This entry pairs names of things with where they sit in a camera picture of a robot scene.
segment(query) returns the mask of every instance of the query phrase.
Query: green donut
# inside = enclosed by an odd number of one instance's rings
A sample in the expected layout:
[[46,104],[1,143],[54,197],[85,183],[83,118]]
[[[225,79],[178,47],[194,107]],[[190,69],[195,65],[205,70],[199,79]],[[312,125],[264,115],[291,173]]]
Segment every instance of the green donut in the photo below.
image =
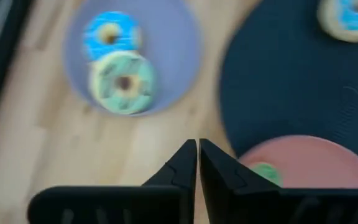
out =
[[157,86],[151,64],[130,51],[113,52],[97,61],[90,83],[95,100],[116,114],[146,110]]
[[283,186],[283,177],[273,165],[266,162],[259,162],[252,165],[250,169],[274,184],[280,187]]

